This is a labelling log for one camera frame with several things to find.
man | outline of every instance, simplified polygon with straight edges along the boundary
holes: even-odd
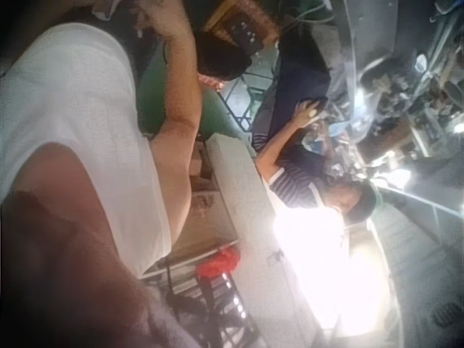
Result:
[[[198,347],[140,276],[178,238],[201,117],[181,0],[140,1],[167,41],[166,121],[137,128],[128,56],[78,23],[1,80],[1,337],[15,347]]]
[[[324,167],[332,154],[322,124],[322,155],[310,152],[302,137],[327,93],[330,75],[306,28],[285,33],[279,44],[278,79],[269,88],[253,124],[256,167],[271,191],[288,207],[336,208],[348,223],[365,220],[376,205],[369,184],[336,181],[328,185]]]

green fabric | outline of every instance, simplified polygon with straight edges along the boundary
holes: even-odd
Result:
[[[165,120],[164,90],[166,64],[161,47],[157,50],[137,88],[138,126],[143,133],[156,134]],[[238,137],[233,120],[211,89],[203,89],[203,112],[199,133],[209,138],[213,133]]]

